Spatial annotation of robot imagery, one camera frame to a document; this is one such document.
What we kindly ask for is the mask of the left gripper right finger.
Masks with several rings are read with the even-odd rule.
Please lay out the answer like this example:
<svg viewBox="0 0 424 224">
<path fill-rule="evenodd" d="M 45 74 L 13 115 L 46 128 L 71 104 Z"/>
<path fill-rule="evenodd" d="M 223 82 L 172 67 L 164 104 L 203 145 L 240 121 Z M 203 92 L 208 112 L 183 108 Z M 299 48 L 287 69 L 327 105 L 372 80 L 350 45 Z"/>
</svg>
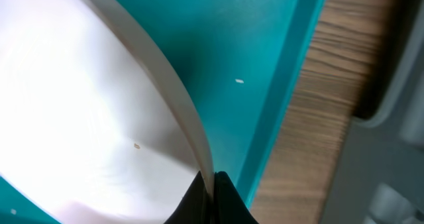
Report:
<svg viewBox="0 0 424 224">
<path fill-rule="evenodd" d="M 218 224 L 258 224 L 224 171 L 215 174 L 214 218 Z"/>
</svg>

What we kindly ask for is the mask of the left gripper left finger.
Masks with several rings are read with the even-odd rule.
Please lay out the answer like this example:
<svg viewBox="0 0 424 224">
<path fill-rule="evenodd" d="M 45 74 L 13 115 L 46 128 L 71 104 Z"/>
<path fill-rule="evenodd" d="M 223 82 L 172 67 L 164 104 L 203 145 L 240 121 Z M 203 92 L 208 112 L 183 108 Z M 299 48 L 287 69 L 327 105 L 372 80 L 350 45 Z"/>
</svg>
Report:
<svg viewBox="0 0 424 224">
<path fill-rule="evenodd" d="M 201 172 L 198 172 L 165 224 L 209 224 L 210 221 L 210 199 Z"/>
</svg>

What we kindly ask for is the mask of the grey dishwasher rack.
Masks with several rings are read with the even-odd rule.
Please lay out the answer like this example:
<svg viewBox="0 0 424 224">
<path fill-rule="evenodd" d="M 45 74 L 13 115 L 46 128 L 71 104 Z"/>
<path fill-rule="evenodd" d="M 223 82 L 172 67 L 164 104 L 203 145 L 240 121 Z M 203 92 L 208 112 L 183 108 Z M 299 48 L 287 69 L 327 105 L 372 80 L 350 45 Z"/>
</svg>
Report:
<svg viewBox="0 0 424 224">
<path fill-rule="evenodd" d="M 348 129 L 321 223 L 423 222 L 423 0 L 381 104 Z"/>
</svg>

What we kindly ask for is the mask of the teal plastic serving tray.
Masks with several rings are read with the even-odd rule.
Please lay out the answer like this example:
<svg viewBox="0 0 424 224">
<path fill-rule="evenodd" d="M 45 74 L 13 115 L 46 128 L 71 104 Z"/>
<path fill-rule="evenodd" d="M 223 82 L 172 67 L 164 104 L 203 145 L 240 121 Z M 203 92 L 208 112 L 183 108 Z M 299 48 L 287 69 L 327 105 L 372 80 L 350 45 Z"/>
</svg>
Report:
<svg viewBox="0 0 424 224">
<path fill-rule="evenodd" d="M 159 47 L 249 210 L 324 0 L 116 0 Z M 60 223 L 1 177 L 2 223 Z"/>
</svg>

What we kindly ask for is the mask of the large pink plate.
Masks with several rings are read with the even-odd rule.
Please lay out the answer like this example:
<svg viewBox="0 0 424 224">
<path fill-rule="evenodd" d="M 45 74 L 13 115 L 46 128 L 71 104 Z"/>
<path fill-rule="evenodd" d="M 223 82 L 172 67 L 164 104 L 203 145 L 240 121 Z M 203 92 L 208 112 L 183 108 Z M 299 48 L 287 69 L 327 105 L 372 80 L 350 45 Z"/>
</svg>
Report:
<svg viewBox="0 0 424 224">
<path fill-rule="evenodd" d="M 164 223 L 213 201 L 196 108 L 116 0 L 1 0 L 1 177 L 60 223 Z"/>
</svg>

